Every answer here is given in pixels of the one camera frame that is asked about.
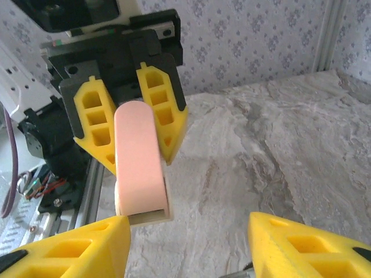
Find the pink sponge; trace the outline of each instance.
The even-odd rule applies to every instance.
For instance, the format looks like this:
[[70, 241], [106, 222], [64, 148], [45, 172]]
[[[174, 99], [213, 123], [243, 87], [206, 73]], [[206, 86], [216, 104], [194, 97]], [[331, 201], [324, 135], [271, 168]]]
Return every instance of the pink sponge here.
[[115, 112], [117, 215], [127, 215], [131, 225], [171, 220], [162, 172], [154, 114], [141, 101], [122, 104]]

